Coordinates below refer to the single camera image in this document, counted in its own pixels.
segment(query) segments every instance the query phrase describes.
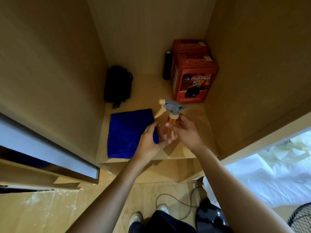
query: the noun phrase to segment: hand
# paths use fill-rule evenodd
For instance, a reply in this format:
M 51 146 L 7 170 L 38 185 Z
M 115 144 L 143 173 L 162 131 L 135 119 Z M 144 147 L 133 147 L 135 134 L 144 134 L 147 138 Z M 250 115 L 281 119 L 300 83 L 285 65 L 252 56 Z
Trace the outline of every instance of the hand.
M 183 114 L 180 114 L 178 124 L 180 125 L 180 128 L 171 123 L 166 123 L 165 126 L 177 133 L 181 141 L 192 153 L 195 149 L 204 145 L 193 120 Z
M 144 133 L 141 135 L 138 147 L 133 156 L 134 159 L 138 159 L 140 161 L 145 162 L 145 164 L 149 163 L 150 160 L 165 146 L 171 143 L 171 141 L 163 141 L 159 144 L 154 143 L 153 141 L 153 132 L 157 125 L 157 122 L 149 125 Z

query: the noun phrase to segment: black pouch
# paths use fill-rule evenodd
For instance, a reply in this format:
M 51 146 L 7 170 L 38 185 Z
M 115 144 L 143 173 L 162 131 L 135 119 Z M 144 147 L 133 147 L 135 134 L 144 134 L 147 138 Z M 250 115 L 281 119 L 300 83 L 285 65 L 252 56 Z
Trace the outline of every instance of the black pouch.
M 107 71 L 104 100 L 114 103 L 113 108 L 119 108 L 122 101 L 130 98 L 133 74 L 121 66 L 112 66 Z

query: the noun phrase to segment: shoe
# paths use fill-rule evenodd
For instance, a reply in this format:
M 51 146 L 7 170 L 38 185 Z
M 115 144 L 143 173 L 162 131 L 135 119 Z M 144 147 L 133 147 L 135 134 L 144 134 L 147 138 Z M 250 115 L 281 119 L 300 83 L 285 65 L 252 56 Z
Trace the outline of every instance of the shoe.
M 128 229 L 127 229 L 127 232 L 129 231 L 130 229 L 130 226 L 132 225 L 132 223 L 134 222 L 140 222 L 142 223 L 142 221 L 144 220 L 144 218 L 142 217 L 142 214 L 140 212 L 136 212 L 132 215 L 131 219 L 130 219 L 130 222 L 128 223 Z
M 159 205 L 157 210 L 161 210 L 161 211 L 166 212 L 167 214 L 169 214 L 169 210 L 167 209 L 167 207 L 164 204 Z

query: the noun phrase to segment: spray bottle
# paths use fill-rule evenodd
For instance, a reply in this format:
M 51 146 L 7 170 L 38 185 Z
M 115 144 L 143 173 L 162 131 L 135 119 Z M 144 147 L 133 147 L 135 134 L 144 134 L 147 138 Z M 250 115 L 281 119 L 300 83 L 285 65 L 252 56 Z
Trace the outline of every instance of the spray bottle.
M 165 123 L 160 124 L 159 126 L 159 135 L 163 140 L 174 141 L 178 138 L 178 135 L 175 134 L 172 129 L 166 127 L 166 123 L 171 123 L 174 126 L 179 127 L 178 118 L 180 110 L 186 109 L 186 107 L 176 101 L 169 100 L 159 100 L 159 104 L 162 106 L 159 112 L 155 115 L 155 118 L 162 115 L 166 110 L 169 110 L 169 117 Z

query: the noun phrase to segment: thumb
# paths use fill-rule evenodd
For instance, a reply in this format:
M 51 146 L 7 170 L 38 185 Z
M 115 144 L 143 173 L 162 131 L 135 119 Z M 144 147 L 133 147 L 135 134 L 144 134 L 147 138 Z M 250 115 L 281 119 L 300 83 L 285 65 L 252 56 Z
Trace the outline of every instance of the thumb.
M 172 129 L 173 132 L 175 132 L 175 133 L 177 133 L 177 134 L 179 135 L 179 131 L 180 131 L 180 128 L 179 128 L 179 127 L 176 127 L 176 126 L 174 126 L 174 125 L 171 124 L 171 123 L 166 123 L 165 126 L 166 126 L 167 128 Z
M 168 141 L 162 141 L 161 143 L 159 143 L 160 148 L 163 149 L 165 146 L 169 145 L 172 141 L 168 140 Z

